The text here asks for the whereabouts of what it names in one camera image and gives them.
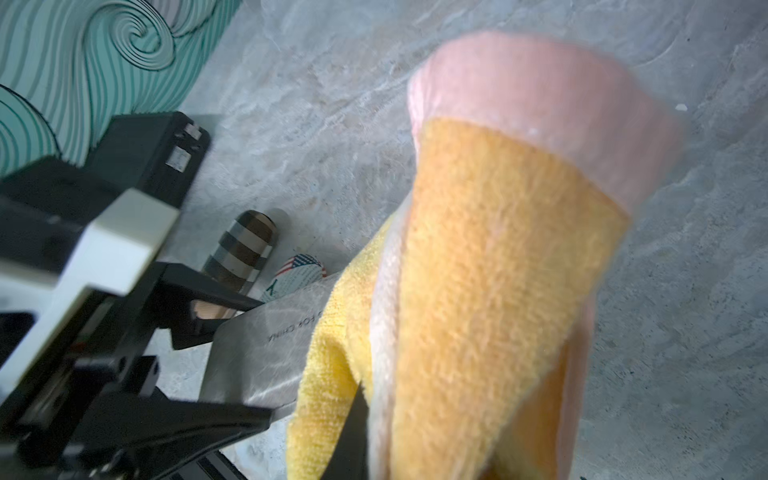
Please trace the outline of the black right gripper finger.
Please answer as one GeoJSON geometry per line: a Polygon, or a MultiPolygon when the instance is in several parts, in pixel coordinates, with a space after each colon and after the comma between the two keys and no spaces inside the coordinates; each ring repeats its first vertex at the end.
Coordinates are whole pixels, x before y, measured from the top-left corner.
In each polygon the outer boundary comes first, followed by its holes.
{"type": "Polygon", "coordinates": [[[369,407],[359,384],[322,480],[368,480],[369,407]]]}

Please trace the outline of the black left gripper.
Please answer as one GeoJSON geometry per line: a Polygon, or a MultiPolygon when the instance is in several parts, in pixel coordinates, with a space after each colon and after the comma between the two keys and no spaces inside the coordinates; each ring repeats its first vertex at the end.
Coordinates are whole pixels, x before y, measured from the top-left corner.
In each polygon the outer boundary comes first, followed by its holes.
{"type": "MultiPolygon", "coordinates": [[[[1,262],[62,273],[87,225],[126,190],[54,157],[11,174],[1,183],[1,262]]],[[[201,317],[200,302],[235,312],[262,305],[190,267],[159,266],[157,319],[170,331],[174,350],[210,343],[227,322],[201,317]]],[[[270,427],[274,411],[268,408],[171,400],[160,393],[101,395],[86,410],[100,380],[76,373],[68,352],[106,299],[126,296],[89,293],[20,385],[1,399],[3,478],[54,477],[62,455],[79,478],[162,479],[270,427]]],[[[1,365],[32,324],[30,314],[1,312],[1,365]]]]}

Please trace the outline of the yellow pink microfiber cloth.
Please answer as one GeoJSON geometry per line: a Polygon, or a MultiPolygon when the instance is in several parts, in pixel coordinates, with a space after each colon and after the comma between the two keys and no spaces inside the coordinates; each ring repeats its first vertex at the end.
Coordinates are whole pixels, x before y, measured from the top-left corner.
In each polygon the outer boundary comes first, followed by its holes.
{"type": "Polygon", "coordinates": [[[680,120],[613,58],[538,35],[448,42],[408,93],[414,183],[316,325],[287,475],[330,473],[362,398],[370,479],[565,479],[594,291],[680,120]]]}

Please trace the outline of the black flat box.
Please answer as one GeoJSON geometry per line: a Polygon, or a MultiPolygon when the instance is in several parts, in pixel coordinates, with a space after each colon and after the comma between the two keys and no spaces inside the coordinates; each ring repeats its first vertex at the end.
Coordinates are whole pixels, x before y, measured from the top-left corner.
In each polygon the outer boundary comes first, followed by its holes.
{"type": "Polygon", "coordinates": [[[182,206],[211,144],[209,132],[179,112],[117,115],[84,169],[122,189],[182,206]]]}

